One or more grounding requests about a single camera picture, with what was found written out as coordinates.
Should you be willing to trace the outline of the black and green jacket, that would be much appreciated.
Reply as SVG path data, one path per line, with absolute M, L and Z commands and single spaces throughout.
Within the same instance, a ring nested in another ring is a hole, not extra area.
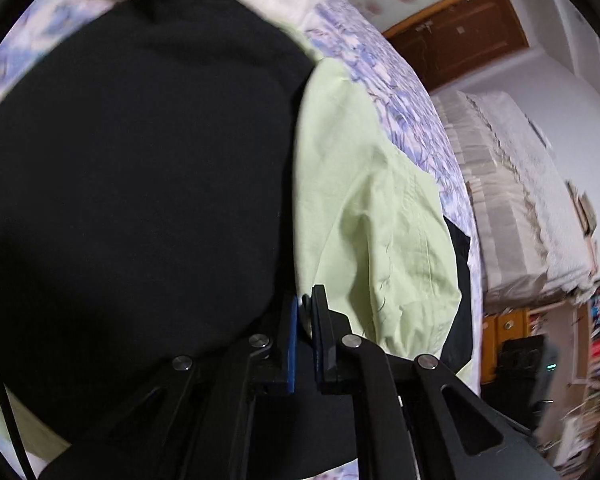
M 129 0 L 0 105 L 0 385 L 46 479 L 217 465 L 254 326 L 294 296 L 311 60 L 237 0 Z

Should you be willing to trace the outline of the orange wooden cabinet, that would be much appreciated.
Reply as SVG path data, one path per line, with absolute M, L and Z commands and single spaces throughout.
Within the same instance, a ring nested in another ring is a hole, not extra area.
M 495 377 L 498 352 L 505 341 L 530 335 L 528 309 L 507 309 L 500 314 L 487 314 L 482 320 L 480 384 Z

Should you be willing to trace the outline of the beige lace covered furniture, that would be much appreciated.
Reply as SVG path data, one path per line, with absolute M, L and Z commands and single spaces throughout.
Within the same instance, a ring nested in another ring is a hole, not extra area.
M 503 91 L 432 98 L 474 211 L 484 303 L 498 311 L 594 292 L 590 248 L 566 180 Z

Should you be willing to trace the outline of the wooden bookshelf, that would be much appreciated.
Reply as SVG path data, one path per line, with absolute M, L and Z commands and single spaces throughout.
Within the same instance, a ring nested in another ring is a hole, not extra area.
M 600 282 L 582 304 L 531 309 L 529 326 L 558 350 L 536 442 L 560 478 L 577 479 L 600 452 Z

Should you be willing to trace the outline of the brown wooden door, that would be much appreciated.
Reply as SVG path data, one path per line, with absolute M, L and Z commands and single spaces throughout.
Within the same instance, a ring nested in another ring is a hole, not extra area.
M 384 37 L 429 91 L 529 47 L 510 0 L 441 0 Z

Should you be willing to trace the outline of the purple floral bed sheet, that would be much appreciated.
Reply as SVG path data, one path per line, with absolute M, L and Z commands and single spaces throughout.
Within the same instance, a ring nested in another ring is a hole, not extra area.
M 106 5 L 105 0 L 0 0 L 0 103 L 35 64 Z M 414 70 L 346 0 L 311 6 L 301 29 L 364 84 L 390 141 L 437 180 L 442 210 L 472 232 L 475 221 L 460 168 Z M 145 278 L 141 304 L 112 312 L 91 295 L 63 289 L 50 269 L 29 271 L 0 249 L 0 342 L 23 360 L 23 368 L 12 371 L 17 386 L 38 386 L 43 393 L 15 400 L 30 454 L 50 460 L 70 432 L 100 424 L 114 408 L 95 392 L 94 367 L 70 370 L 67 383 L 57 385 L 38 366 L 40 356 L 58 358 L 68 350 L 84 356 L 102 340 L 106 322 L 138 332 L 159 321 L 176 341 L 201 342 L 230 333 L 261 312 L 270 298 L 268 279 L 257 276 L 240 255 L 212 255 L 213 248 L 231 250 L 233 242 L 222 232 L 208 235 L 201 250 L 181 247 L 174 260 L 161 259 L 159 270 Z

